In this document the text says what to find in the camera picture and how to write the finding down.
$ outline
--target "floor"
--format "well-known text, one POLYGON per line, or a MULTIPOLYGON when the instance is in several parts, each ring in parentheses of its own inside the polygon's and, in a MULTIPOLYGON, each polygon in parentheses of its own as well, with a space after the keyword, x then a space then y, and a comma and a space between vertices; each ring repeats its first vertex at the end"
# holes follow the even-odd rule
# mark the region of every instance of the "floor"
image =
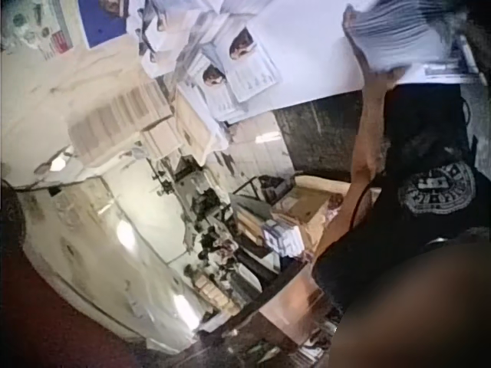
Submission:
POLYGON ((286 144, 273 113, 264 113, 230 128, 232 142, 227 150, 208 156, 206 166, 220 188, 233 192, 254 176, 289 177, 295 173, 286 144), (256 143, 256 137, 278 133, 275 140, 256 143))

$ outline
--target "blue poster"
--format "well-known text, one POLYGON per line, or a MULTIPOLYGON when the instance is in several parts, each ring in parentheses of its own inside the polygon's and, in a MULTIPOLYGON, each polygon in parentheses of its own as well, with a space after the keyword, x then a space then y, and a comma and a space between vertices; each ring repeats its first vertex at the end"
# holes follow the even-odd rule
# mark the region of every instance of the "blue poster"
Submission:
POLYGON ((127 0, 78 0, 89 48, 126 33, 127 0))

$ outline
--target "black t-shirt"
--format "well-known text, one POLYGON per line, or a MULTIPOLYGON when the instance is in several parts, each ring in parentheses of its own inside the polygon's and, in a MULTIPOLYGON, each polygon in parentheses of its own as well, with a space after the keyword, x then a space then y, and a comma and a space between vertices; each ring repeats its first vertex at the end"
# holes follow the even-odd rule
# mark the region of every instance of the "black t-shirt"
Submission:
POLYGON ((346 308, 384 272, 455 238, 489 226, 489 180, 473 168, 460 88, 400 86, 387 95, 382 191, 367 218, 318 259, 314 277, 346 308))

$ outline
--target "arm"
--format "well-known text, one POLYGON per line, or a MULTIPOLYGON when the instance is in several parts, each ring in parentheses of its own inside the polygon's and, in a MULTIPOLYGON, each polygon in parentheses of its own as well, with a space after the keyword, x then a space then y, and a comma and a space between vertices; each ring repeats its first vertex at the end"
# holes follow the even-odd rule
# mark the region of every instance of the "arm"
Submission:
MULTIPOLYGON (((343 19, 343 28, 345 30, 354 17, 356 17, 356 12, 351 6, 348 6, 344 12, 343 19)), ((405 68, 397 68, 388 73, 374 73, 368 67, 367 59, 361 50, 354 44, 349 34, 347 32, 345 34, 364 76, 362 90, 363 110, 358 133, 354 141, 350 189, 344 198, 338 215, 333 218, 324 231, 315 253, 315 260, 325 252, 329 245, 348 232, 354 208, 365 187, 370 184, 377 174, 384 135, 385 94, 388 90, 394 88, 397 80, 404 75, 406 70, 405 68)), ((358 207, 354 224, 358 224, 370 209, 371 193, 367 191, 358 207)))

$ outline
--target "cardboard box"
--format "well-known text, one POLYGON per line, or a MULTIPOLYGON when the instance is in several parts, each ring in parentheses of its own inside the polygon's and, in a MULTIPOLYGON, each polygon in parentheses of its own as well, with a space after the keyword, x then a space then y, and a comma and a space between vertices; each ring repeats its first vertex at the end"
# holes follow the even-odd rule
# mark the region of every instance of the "cardboard box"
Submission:
POLYGON ((315 252, 325 228, 325 214, 331 193, 294 187, 272 208, 272 217, 297 225, 305 250, 315 252))

